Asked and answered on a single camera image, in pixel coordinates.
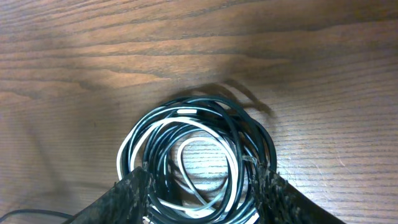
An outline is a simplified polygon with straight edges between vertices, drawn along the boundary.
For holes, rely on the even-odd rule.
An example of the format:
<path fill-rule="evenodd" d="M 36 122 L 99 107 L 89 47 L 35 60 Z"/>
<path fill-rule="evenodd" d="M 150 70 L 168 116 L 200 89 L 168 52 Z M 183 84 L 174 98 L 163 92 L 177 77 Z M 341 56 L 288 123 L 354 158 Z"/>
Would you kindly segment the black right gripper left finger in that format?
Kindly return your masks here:
<path fill-rule="evenodd" d="M 151 175 L 138 167 L 63 224 L 142 224 L 151 185 Z"/>

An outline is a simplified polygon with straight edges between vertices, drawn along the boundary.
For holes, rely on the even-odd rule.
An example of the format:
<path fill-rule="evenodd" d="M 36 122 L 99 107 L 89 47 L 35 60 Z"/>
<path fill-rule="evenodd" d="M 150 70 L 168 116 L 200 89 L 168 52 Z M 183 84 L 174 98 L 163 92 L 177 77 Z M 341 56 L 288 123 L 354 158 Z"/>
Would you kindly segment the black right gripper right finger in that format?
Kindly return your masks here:
<path fill-rule="evenodd" d="M 271 170 L 267 163 L 251 156 L 243 159 L 254 166 L 251 195 L 259 223 L 344 224 Z"/>

